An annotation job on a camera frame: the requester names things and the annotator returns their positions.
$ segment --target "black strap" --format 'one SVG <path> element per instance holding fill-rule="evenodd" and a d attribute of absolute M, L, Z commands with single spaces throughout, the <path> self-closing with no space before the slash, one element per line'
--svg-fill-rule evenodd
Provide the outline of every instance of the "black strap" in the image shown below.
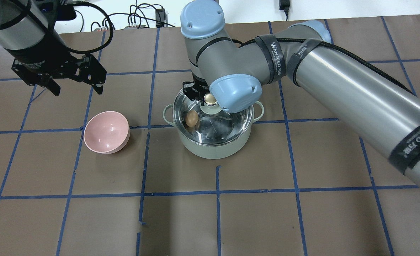
<path fill-rule="evenodd" d="M 296 80 L 296 73 L 298 66 L 300 65 L 301 61 L 310 53 L 314 48 L 316 48 L 322 40 L 319 39 L 306 39 L 298 51 L 292 54 L 291 58 L 287 63 L 287 76 L 294 82 L 296 86 L 299 86 Z"/>
<path fill-rule="evenodd" d="M 399 142 L 388 161 L 403 174 L 408 167 L 413 168 L 420 161 L 420 126 Z"/>
<path fill-rule="evenodd" d="M 221 42 L 221 41 L 231 41 L 232 42 L 232 39 L 230 39 L 228 37 L 218 37 L 218 38 L 215 38 L 215 39 L 211 40 L 210 42 L 206 43 L 204 46 L 202 46 L 202 48 L 200 48 L 199 52 L 196 55 L 196 65 L 199 65 L 199 63 L 198 63 L 199 57 L 203 53 L 204 50 L 207 50 L 212 44 L 217 43 L 217 42 Z"/>
<path fill-rule="evenodd" d="M 13 18 L 12 20 L 3 23 L 0 25 L 0 30 L 9 28 L 14 26 L 15 24 L 19 23 L 23 18 L 25 18 L 28 15 L 28 11 L 31 9 L 31 0 L 28 0 L 28 2 L 26 3 L 26 9 L 22 10 L 19 15 L 15 18 Z"/>
<path fill-rule="evenodd" d="M 254 41 L 265 55 L 270 70 L 270 79 L 267 84 L 278 81 L 286 75 L 286 62 L 281 45 L 273 34 L 257 36 Z"/>

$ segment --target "robotic arm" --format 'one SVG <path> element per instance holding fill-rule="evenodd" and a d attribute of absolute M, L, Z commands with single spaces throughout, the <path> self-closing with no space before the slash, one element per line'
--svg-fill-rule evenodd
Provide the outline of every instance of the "robotic arm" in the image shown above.
<path fill-rule="evenodd" d="M 287 75 L 420 186 L 420 99 L 389 75 L 329 44 L 330 34 L 320 22 L 258 36 L 240 48 L 224 29 L 223 10 L 212 0 L 186 5 L 181 23 L 194 78 L 183 87 L 190 99 L 203 105 L 211 92 L 224 111 L 239 112 L 259 99 L 262 84 Z"/>
<path fill-rule="evenodd" d="M 90 51 L 72 50 L 53 29 L 59 8 L 95 5 L 64 0 L 45 0 L 41 1 L 41 5 L 50 9 L 50 15 L 45 16 L 32 0 L 0 0 L 0 45 L 15 57 L 12 70 L 26 84 L 45 87 L 57 96 L 60 86 L 53 78 L 85 82 L 102 94 L 107 72 L 90 54 L 98 48 Z M 85 55 L 78 59 L 70 51 Z"/>

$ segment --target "cable connector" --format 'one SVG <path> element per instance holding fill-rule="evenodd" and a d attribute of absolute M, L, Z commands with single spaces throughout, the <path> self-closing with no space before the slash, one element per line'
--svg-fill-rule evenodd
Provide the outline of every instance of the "cable connector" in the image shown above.
<path fill-rule="evenodd" d="M 289 8 L 291 7 L 291 0 L 280 0 L 280 10 L 286 14 L 286 20 L 289 19 Z"/>

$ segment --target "white pot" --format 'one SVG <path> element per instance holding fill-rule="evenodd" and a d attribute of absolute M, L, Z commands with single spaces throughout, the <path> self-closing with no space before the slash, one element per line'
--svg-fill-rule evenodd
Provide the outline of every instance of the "white pot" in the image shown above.
<path fill-rule="evenodd" d="M 184 133 L 180 131 L 180 129 L 177 129 L 180 136 L 180 140 L 189 151 L 191 151 L 195 155 L 200 156 L 202 158 L 221 159 L 224 157 L 228 157 L 236 153 L 237 151 L 239 151 L 246 144 L 246 141 L 248 140 L 249 135 L 251 133 L 252 123 L 259 120 L 264 115 L 264 106 L 262 105 L 262 103 L 257 101 L 256 104 L 260 106 L 260 108 L 262 109 L 262 113 L 260 113 L 260 115 L 257 118 L 254 118 L 254 106 L 251 106 L 252 108 L 251 121 L 247 125 L 246 129 L 239 136 L 237 136 L 236 138 L 232 139 L 231 141 L 227 143 L 220 144 L 220 145 L 205 145 L 197 141 L 193 141 L 192 139 L 186 137 Z M 166 118 L 166 111 L 172 107 L 174 107 L 174 104 L 170 104 L 166 106 L 166 108 L 164 108 L 163 118 L 164 118 L 164 121 L 166 121 L 166 123 L 168 123 L 169 125 L 177 127 L 177 125 L 181 125 L 181 124 L 178 123 L 179 121 L 177 121 L 176 118 L 174 118 L 175 122 L 171 122 L 167 120 Z"/>

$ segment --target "pot handle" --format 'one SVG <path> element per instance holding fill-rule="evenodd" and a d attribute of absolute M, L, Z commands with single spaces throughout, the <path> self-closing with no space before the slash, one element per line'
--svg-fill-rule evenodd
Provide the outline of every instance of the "pot handle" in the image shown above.
<path fill-rule="evenodd" d="M 261 119 L 264 116 L 264 106 L 262 105 L 262 103 L 260 103 L 260 101 L 256 101 L 256 104 L 260 106 L 260 108 L 262 109 L 262 113 L 260 113 L 259 117 L 254 118 L 252 120 L 252 123 L 257 122 L 259 119 Z"/>
<path fill-rule="evenodd" d="M 171 126 L 174 126 L 174 127 L 175 127 L 174 122 L 171 122 L 171 121 L 167 120 L 167 118 L 166 118 L 166 111 L 167 111 L 169 108 L 173 107 L 173 106 L 174 106 L 173 104 L 169 104 L 169 105 L 167 105 L 167 107 L 166 107 L 166 108 L 164 108 L 164 110 L 163 110 L 163 118 L 164 118 L 164 121 L 166 121 L 166 123 L 168 123 L 169 125 L 171 125 Z"/>

